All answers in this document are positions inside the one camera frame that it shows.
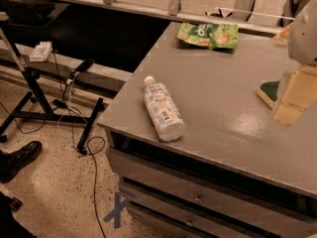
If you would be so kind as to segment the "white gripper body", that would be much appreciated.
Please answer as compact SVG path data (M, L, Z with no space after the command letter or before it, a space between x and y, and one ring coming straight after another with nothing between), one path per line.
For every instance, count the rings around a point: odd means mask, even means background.
M316 83L317 82L317 66L309 64L301 64L291 76L291 81Z

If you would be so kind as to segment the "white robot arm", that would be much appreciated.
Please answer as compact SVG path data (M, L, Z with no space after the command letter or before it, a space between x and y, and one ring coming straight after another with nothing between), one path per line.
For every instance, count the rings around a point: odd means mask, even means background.
M271 121L281 126L292 125L317 99L317 0L310 0L295 17L288 54L300 66L279 81Z

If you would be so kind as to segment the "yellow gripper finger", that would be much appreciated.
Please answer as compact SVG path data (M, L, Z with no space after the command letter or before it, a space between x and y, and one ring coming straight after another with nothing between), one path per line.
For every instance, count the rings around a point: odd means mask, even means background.
M286 72L279 81L272 122L278 126L294 124L316 99L316 73L304 70Z

